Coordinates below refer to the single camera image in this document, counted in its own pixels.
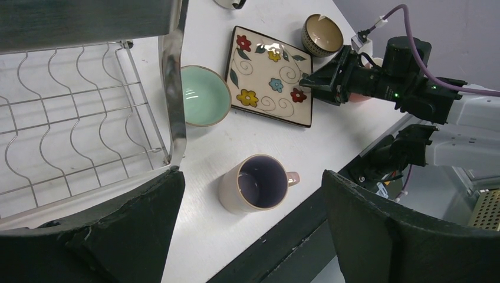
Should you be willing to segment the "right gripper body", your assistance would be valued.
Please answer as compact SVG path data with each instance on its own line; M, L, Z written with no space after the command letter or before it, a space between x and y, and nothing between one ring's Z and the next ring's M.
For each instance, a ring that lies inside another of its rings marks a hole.
M380 77L381 67L373 61L373 57L366 53L358 54L349 45L343 45L339 52L348 51L348 64L344 71L342 82L336 85L337 101L341 104L348 103L351 93L374 97L376 80ZM369 62L373 68L366 68Z

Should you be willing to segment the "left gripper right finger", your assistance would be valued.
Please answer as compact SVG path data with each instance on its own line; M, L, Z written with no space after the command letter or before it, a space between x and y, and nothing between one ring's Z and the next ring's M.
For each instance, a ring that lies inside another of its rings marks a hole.
M326 170L321 189L346 282L498 282L499 233L443 221Z

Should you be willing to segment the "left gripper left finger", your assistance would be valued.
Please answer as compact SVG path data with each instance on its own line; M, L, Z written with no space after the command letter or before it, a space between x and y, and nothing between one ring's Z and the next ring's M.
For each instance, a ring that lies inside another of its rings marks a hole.
M168 170L120 196L1 232L2 282L160 282L185 192Z

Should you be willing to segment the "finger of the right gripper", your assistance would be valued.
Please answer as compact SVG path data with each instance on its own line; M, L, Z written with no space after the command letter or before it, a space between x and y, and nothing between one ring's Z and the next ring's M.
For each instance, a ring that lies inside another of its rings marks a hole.
M334 90L342 82L347 61L348 51L339 52L317 71L302 78L299 85L316 90Z
M340 106L340 102L337 101L338 91L335 88L324 90L320 89L318 86L311 86L310 89L314 98L334 106Z

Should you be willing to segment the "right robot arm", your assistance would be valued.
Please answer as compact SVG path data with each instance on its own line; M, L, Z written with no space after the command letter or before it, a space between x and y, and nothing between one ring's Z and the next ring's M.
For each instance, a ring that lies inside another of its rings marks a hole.
M347 177L376 183L401 177L405 168L453 166L499 172L499 98L465 82L425 77L417 59L427 61L428 42L388 40L382 65L345 45L326 65L304 76L300 86L315 98L339 106L353 94L394 103L396 110L422 120L386 136L347 167Z

